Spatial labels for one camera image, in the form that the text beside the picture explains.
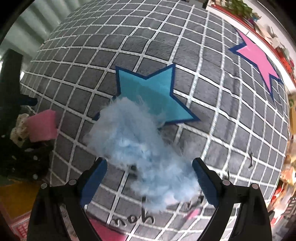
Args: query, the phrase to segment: screw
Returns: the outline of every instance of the screw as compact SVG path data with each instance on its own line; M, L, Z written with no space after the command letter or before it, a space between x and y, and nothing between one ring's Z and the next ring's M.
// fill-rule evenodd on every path
M230 181L227 180L227 179L224 179L224 180L222 181L222 183L223 183L225 186L229 186L229 185L230 185Z
M259 188L258 184L256 184L256 183L253 183L251 186L252 186L252 188L254 188L254 189L258 189L258 188Z
M42 189L45 189L46 187L47 187L47 184L46 183L41 184L41 188Z
M77 181L75 179L71 179L68 183L69 183L69 185L73 186L76 184L76 182Z

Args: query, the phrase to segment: blue star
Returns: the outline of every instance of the blue star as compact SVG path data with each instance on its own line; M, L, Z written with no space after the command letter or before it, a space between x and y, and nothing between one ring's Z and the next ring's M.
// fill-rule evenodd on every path
M175 64L171 64L148 76L143 76L120 67L116 70L118 97L127 97L138 102L139 97L148 106L152 115L165 114L165 123L199 121L173 94Z

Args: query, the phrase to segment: pink block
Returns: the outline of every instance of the pink block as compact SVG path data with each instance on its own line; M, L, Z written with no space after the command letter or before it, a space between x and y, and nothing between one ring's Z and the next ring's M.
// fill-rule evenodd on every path
M97 234L100 236L102 241L125 241L126 240L125 235L115 232L113 230L110 230L104 225L101 225L99 221L94 220L92 218L89 218L89 221L91 222L92 226L94 227L94 229L96 230Z
M27 126L31 142L56 139L55 114L53 110L45 110L28 118Z
M192 218L194 218L195 216L197 216L200 213L200 209L194 209L193 211L191 211L190 213L188 213L188 215L186 216L187 220L190 220Z

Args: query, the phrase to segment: wall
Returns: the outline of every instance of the wall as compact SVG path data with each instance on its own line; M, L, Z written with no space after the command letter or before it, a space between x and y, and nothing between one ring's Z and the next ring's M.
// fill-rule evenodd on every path
M26 69L50 33L72 11L92 0L36 0L16 20L0 45L0 56L8 48L23 54Z

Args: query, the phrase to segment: pink sponge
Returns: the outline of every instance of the pink sponge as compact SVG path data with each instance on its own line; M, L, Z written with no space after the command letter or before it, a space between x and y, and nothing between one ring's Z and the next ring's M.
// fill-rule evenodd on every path
M27 127L31 142L48 141L57 137L55 115L55 111L45 110L28 118Z

